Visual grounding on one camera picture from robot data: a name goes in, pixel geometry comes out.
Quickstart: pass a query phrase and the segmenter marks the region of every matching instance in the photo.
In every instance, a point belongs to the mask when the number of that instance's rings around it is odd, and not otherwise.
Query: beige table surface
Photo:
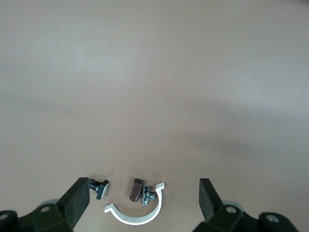
[[[0,210],[108,179],[75,232],[190,232],[199,178],[309,231],[309,2],[0,1]],[[155,207],[132,180],[164,181]]]

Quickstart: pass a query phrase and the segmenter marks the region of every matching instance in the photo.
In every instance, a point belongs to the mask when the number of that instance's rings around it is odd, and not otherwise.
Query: metal screw
[[[2,214],[2,215],[0,215],[0,221],[1,221],[1,220],[5,220],[7,217],[8,217],[7,214]]]
[[[228,206],[226,208],[227,212],[229,212],[230,214],[235,214],[237,212],[237,210],[234,207]]]
[[[275,215],[272,215],[272,214],[267,215],[266,218],[271,222],[275,222],[275,223],[279,222],[279,219]]]

